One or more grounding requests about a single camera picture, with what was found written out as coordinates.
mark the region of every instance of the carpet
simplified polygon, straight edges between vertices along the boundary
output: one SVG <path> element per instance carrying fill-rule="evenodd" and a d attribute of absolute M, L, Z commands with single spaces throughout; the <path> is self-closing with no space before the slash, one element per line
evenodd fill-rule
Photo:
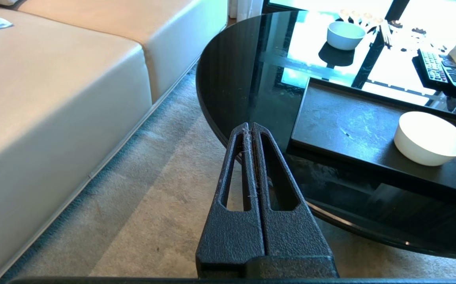
<path fill-rule="evenodd" d="M 224 153 L 201 113 L 193 68 L 0 284 L 46 275 L 196 277 L 195 250 Z M 237 163 L 233 178 L 241 180 Z M 341 277 L 456 278 L 455 259 L 318 223 Z"/>

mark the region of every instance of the beige leather sofa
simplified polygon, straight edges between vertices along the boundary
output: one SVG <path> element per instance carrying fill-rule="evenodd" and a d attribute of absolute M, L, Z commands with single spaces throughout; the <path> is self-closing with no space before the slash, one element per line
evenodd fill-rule
<path fill-rule="evenodd" d="M 226 25 L 227 0 L 0 7 L 0 276 Z"/>

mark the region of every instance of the black glass tabletop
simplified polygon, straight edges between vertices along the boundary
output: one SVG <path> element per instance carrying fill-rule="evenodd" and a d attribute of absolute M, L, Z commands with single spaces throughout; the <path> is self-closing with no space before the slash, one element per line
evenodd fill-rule
<path fill-rule="evenodd" d="M 286 151 L 310 78 L 446 111 L 456 106 L 456 99 L 422 86 L 411 61 L 422 39 L 407 36 L 388 50 L 374 32 L 354 52 L 336 50 L 326 33 L 337 17 L 287 11 L 222 31 L 197 67 L 204 115 L 224 145 L 243 122 L 268 128 L 316 217 L 381 243 L 456 257 L 453 198 L 392 187 Z"/>

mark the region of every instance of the textured black plastic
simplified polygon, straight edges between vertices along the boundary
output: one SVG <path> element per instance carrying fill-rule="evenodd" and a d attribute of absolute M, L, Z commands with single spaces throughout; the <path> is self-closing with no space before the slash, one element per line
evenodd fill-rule
<path fill-rule="evenodd" d="M 244 212 L 225 207 L 242 161 Z M 331 252 L 270 131 L 244 123 L 230 135 L 197 249 L 200 278 L 338 277 Z"/>
<path fill-rule="evenodd" d="M 256 123 L 251 125 L 251 131 L 266 255 L 280 257 L 271 258 L 280 267 L 280 277 L 338 277 L 333 253 L 273 136 Z M 275 191 L 281 207 L 277 210 L 271 208 L 270 190 Z M 290 270 L 291 266 L 302 269 Z"/>
<path fill-rule="evenodd" d="M 214 200 L 198 244 L 196 264 L 200 278 L 242 277 L 245 263 L 265 254 L 251 148 L 248 124 L 241 124 L 231 133 Z M 226 208 L 233 163 L 239 153 L 244 210 L 248 210 L 240 212 Z"/>

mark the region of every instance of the white curtain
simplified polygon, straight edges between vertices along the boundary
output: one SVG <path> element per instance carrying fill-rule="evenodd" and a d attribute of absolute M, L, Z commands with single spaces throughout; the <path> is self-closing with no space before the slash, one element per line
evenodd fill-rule
<path fill-rule="evenodd" d="M 229 17 L 242 21 L 261 15 L 263 0 L 229 0 Z"/>

